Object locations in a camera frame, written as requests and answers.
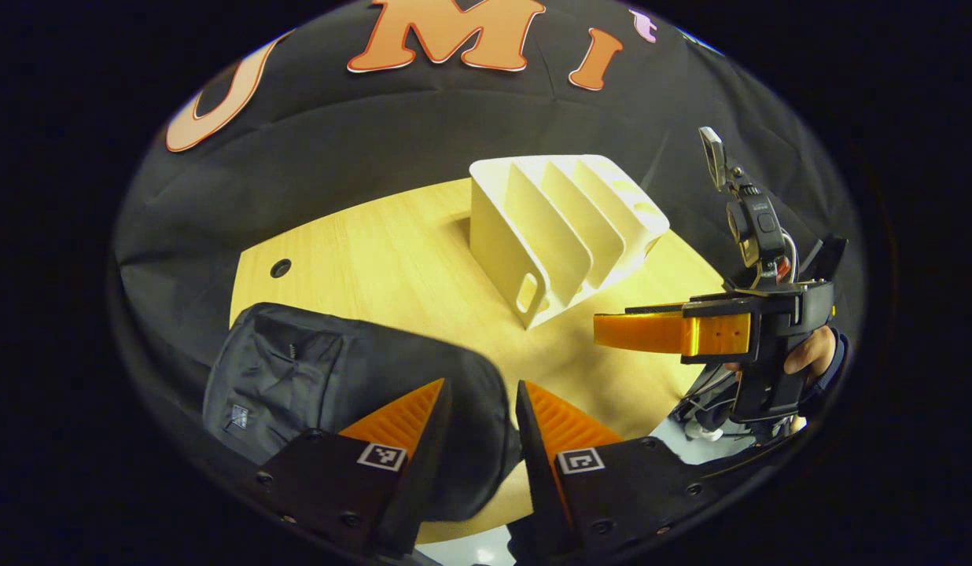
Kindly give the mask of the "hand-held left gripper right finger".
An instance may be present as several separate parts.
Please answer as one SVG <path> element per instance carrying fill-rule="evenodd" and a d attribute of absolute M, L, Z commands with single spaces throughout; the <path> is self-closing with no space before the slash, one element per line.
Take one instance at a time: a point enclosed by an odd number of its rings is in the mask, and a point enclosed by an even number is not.
<path fill-rule="evenodd" d="M 625 565 L 681 533 L 722 487 L 659 439 L 624 439 L 523 380 L 516 418 L 544 565 Z"/>

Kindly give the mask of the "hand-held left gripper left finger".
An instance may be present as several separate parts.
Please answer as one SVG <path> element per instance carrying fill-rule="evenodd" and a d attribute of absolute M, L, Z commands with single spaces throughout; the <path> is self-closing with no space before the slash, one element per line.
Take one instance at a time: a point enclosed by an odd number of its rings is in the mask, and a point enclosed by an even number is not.
<path fill-rule="evenodd" d="M 410 557 L 450 419 L 438 379 L 339 432 L 302 432 L 253 474 L 253 504 L 340 557 Z"/>

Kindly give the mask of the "black schoolbag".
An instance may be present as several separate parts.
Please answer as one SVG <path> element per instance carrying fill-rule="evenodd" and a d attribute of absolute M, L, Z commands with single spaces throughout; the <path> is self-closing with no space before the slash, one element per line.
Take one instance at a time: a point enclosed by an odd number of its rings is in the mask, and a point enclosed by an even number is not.
<path fill-rule="evenodd" d="M 451 384 L 451 421 L 422 518 L 464 522 L 521 462 L 506 386 L 479 352 L 363 320 L 259 303 L 238 316 L 224 340 L 202 419 L 225 447 L 262 465 L 303 430 L 338 432 L 439 379 Z"/>

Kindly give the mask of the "white plastic bookshelf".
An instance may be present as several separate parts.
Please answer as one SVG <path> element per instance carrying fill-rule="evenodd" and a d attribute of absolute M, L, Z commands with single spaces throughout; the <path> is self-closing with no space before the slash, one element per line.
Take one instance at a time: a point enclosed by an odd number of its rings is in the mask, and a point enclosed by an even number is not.
<path fill-rule="evenodd" d="M 469 168 L 470 251 L 526 329 L 637 271 L 670 227 L 611 159 L 482 159 Z"/>

